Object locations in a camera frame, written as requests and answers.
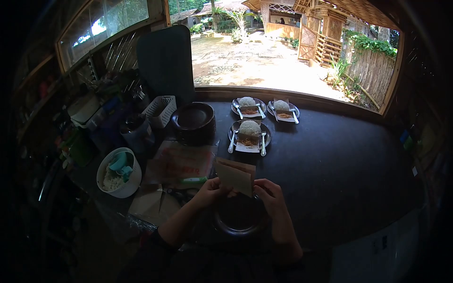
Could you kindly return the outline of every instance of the window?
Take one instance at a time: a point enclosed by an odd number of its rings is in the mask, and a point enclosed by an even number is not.
[[[146,0],[91,1],[59,40],[64,69],[107,38],[147,18]]]

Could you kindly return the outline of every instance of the rice mound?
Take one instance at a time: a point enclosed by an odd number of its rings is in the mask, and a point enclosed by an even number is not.
[[[256,103],[253,100],[253,98],[245,96],[239,100],[239,106],[240,107],[256,106]]]
[[[276,102],[274,102],[274,107],[276,110],[289,111],[288,103],[286,103],[286,101],[283,100],[277,100]]]
[[[106,168],[106,174],[104,176],[104,182],[102,189],[106,192],[112,192],[117,190],[124,184],[123,177],[115,176],[110,172],[109,168]]]
[[[255,121],[246,120],[239,126],[239,133],[259,136],[261,134],[261,127]]]

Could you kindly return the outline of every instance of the bamboo fence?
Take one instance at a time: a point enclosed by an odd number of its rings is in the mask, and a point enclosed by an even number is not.
[[[354,42],[350,44],[349,41],[342,46],[341,58],[351,63],[346,74],[351,78],[358,77],[359,84],[380,107],[390,84],[395,60],[381,52],[373,53],[369,49],[359,53],[353,46]]]

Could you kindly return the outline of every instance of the paper bag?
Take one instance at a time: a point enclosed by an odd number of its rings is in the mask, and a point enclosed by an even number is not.
[[[277,100],[283,100],[283,101],[285,101],[285,102],[289,105],[289,100],[288,100],[288,99],[276,99],[276,98],[274,98],[274,102],[276,102]],[[293,122],[293,123],[296,121],[296,120],[294,120],[293,112],[291,112],[291,111],[285,111],[285,110],[277,110],[277,109],[275,109],[275,113],[277,114],[276,119],[278,119],[279,121]],[[282,113],[291,115],[291,118],[281,118],[281,117],[279,116],[279,114],[282,114]]]
[[[246,196],[253,196],[255,166],[217,157],[214,168],[222,185],[233,187]]]

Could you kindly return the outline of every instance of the courtyard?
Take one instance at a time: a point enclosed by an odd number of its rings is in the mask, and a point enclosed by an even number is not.
[[[192,41],[194,84],[266,87],[350,101],[320,79],[325,68],[309,67],[297,59],[297,52],[289,43],[270,40],[260,32],[240,44],[219,34],[199,38]]]

